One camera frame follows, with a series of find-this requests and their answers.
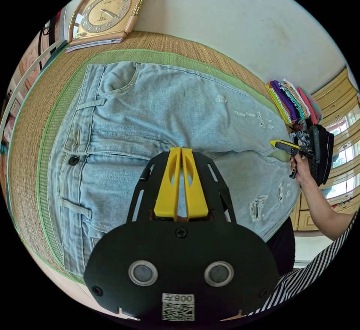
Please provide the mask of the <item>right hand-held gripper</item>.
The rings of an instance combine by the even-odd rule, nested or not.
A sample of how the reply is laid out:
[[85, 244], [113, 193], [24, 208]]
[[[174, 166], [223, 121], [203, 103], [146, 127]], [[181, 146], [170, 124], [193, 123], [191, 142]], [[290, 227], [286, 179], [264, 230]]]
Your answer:
[[271, 140], [270, 144], [286, 153], [299, 153], [308, 159], [310, 173], [318, 186], [325, 185], [333, 163], [334, 134], [316, 124], [290, 133], [290, 139]]

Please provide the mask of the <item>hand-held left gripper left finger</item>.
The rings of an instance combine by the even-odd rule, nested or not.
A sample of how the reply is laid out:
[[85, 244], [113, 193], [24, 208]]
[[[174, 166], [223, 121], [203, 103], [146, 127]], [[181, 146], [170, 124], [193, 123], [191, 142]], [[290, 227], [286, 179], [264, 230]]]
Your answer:
[[171, 148], [169, 151], [153, 210], [156, 218], [166, 221], [177, 220], [181, 152], [180, 147]]

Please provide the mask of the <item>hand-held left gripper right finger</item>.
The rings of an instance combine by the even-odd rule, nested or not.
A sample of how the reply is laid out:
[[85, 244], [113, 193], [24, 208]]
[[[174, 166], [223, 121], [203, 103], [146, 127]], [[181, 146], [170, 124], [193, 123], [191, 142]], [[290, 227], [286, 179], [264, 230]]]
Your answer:
[[187, 220], [206, 218], [209, 210], [192, 149], [182, 149], [182, 163]]

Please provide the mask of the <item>person's right hand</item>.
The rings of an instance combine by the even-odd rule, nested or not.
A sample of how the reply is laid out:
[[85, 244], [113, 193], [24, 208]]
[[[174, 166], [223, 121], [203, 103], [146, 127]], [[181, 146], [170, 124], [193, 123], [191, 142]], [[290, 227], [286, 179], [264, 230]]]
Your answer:
[[298, 181], [301, 188], [305, 189], [308, 186], [316, 187], [317, 184], [311, 175], [308, 158], [304, 155], [292, 155], [290, 157], [291, 170], [295, 171], [295, 179]]

